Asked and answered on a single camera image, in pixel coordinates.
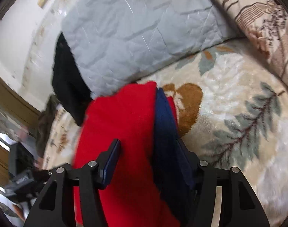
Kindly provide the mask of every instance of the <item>leaf pattern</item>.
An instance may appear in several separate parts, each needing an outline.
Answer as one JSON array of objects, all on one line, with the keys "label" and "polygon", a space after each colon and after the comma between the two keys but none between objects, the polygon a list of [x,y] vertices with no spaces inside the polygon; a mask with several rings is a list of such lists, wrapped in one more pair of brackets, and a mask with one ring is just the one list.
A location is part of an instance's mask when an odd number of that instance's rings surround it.
[{"label": "leaf pattern", "polygon": [[42,169],[50,170],[64,163],[71,163],[79,134],[80,128],[73,117],[60,106],[52,123]]},{"label": "leaf pattern", "polygon": [[263,95],[253,97],[254,102],[245,102],[249,114],[239,114],[233,120],[225,120],[229,132],[216,130],[215,139],[203,146],[206,154],[201,158],[213,166],[229,169],[234,162],[244,169],[247,159],[259,159],[260,134],[267,139],[267,133],[272,132],[273,113],[281,115],[281,105],[273,89],[265,82],[260,83]]},{"label": "leaf pattern", "polygon": [[204,112],[212,115],[213,119],[233,118],[233,115],[227,115],[238,108],[240,96],[247,89],[243,64],[244,58],[240,54],[221,55],[216,59],[214,68],[201,78],[198,85],[204,93]]},{"label": "leaf pattern", "polygon": [[196,63],[198,64],[201,60],[201,53],[190,55],[184,59],[179,60],[178,64],[176,65],[175,69],[181,69],[183,66],[187,65],[188,63]]},{"label": "leaf pattern", "polygon": [[227,46],[217,46],[203,51],[203,56],[199,62],[199,71],[202,76],[205,72],[210,71],[215,66],[215,61],[218,55],[236,53],[235,50]]},{"label": "leaf pattern", "polygon": [[167,96],[172,96],[177,108],[178,133],[183,137],[190,131],[192,125],[197,121],[200,104],[203,97],[199,86],[186,83],[179,88],[170,83],[162,87]]}]

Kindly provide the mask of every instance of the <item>blue cloth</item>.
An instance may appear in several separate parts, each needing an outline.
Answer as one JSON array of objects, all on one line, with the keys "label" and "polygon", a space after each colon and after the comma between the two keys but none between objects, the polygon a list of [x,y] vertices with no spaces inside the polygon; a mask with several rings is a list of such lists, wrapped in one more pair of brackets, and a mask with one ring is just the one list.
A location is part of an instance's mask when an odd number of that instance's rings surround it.
[{"label": "blue cloth", "polygon": [[156,94],[154,150],[152,167],[154,183],[161,199],[172,214],[185,226],[191,215],[191,203],[194,201],[192,189],[185,183],[177,155],[178,131],[168,100],[160,88]]}]

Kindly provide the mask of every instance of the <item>white wall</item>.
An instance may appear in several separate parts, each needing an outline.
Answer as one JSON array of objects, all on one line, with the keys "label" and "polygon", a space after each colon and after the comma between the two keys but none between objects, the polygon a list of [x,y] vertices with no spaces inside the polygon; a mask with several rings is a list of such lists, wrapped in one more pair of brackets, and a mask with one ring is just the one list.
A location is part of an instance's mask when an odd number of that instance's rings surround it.
[{"label": "white wall", "polygon": [[76,0],[17,0],[0,21],[0,77],[38,110],[50,93],[61,21]]}]

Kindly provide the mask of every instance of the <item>fluffy blanket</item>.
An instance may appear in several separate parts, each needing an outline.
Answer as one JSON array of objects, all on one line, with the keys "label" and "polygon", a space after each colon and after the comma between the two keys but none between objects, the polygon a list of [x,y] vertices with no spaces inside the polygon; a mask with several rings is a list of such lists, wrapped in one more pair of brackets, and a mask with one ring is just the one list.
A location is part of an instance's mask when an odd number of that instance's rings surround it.
[{"label": "fluffy blanket", "polygon": [[174,98],[188,149],[215,167],[242,169],[271,226],[279,226],[288,215],[288,89],[265,65],[247,39],[238,39],[140,82],[156,81]]}]

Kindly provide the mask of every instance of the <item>red cloth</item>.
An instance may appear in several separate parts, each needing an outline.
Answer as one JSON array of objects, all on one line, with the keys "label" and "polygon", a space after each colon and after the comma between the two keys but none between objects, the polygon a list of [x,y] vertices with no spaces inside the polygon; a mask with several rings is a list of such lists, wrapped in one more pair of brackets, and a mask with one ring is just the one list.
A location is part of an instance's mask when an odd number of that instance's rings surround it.
[{"label": "red cloth", "polygon": [[[100,191],[109,227],[179,227],[153,183],[156,83],[130,84],[116,95],[91,102],[79,140],[74,168],[80,168],[121,140],[121,155],[112,181]],[[82,223],[79,190],[75,189],[76,219]]]},{"label": "red cloth", "polygon": [[175,109],[175,102],[173,101],[172,96],[167,97],[170,109],[172,111],[173,117],[175,118],[175,125],[178,127],[178,118],[177,118],[177,110]]}]

